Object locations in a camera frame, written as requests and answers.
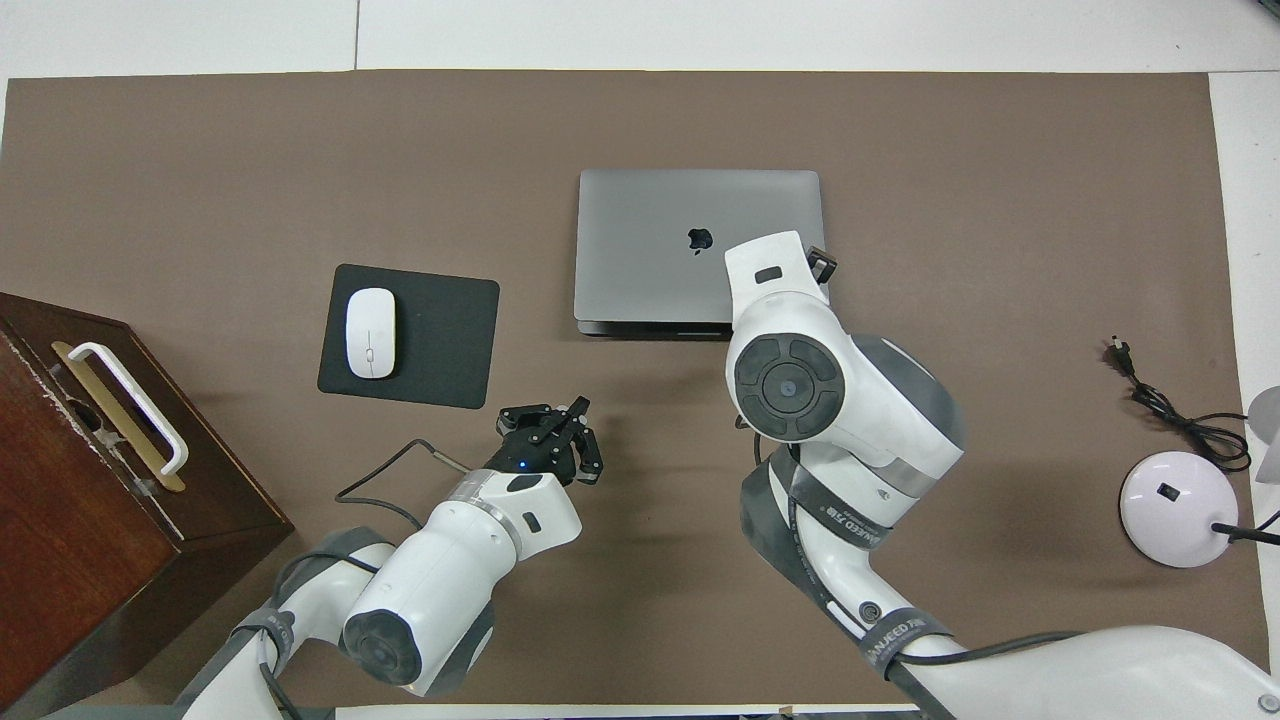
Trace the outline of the brown table mat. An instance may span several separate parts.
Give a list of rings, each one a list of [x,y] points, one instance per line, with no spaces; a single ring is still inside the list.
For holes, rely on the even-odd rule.
[[[1268,661],[1254,547],[1142,557],[1116,502],[1178,448],[1101,360],[1117,334],[1185,413],[1236,411],[1204,76],[392,72],[10,83],[0,291],[128,323],[296,534],[109,705],[172,700],[339,527],[333,495],[406,441],[474,465],[509,405],[591,401],[605,469],[572,543],[495,591],[453,702],[895,703],[739,529],[751,438],[724,343],[589,340],[573,281],[595,167],[820,177],[831,299],[963,409],[966,454],[872,562],[966,644],[1157,624]],[[495,281],[480,409],[334,395],[340,264]]]

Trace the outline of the dark wooden box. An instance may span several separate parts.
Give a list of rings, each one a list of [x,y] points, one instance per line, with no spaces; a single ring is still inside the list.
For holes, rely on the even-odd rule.
[[[182,492],[138,455],[165,439],[97,356],[108,346],[189,448]],[[125,680],[292,532],[123,322],[0,292],[0,720]]]

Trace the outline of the white computer mouse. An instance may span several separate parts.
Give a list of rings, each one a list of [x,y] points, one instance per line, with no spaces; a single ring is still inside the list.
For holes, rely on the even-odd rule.
[[[387,288],[353,292],[346,306],[346,360],[349,372],[367,380],[388,378],[396,368],[396,296]]]

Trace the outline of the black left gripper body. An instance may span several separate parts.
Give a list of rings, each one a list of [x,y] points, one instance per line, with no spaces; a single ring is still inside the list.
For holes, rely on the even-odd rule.
[[[573,441],[584,439],[581,425],[568,425],[547,434],[540,427],[507,429],[498,425],[500,446],[490,457],[490,469],[504,473],[550,473],[562,486],[573,480],[585,483],[580,462],[575,460]]]

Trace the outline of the white desk lamp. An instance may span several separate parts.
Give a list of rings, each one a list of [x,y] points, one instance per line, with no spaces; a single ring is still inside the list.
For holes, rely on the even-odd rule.
[[[1180,430],[1190,452],[1166,451],[1144,457],[1123,482],[1119,514],[1133,546],[1170,568],[1201,568],[1236,542],[1280,547],[1271,529],[1280,510],[1261,527],[1239,525],[1239,503],[1228,477],[1251,468],[1245,437],[1219,427],[1222,419],[1244,421],[1239,413],[1180,414],[1153,386],[1135,383],[1133,398]]]

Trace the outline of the silver laptop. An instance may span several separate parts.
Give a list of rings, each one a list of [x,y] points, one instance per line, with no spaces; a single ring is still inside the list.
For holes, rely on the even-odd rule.
[[[726,337],[724,254],[782,231],[824,245],[814,170],[586,169],[579,184],[577,328],[622,340]]]

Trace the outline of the black mouse pad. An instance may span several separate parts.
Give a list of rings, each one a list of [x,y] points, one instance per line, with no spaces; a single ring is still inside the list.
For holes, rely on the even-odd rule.
[[[349,297],[366,288],[396,297],[396,364],[357,377],[346,352]],[[340,264],[335,269],[317,372],[320,391],[480,409],[486,402],[500,287],[495,281]]]

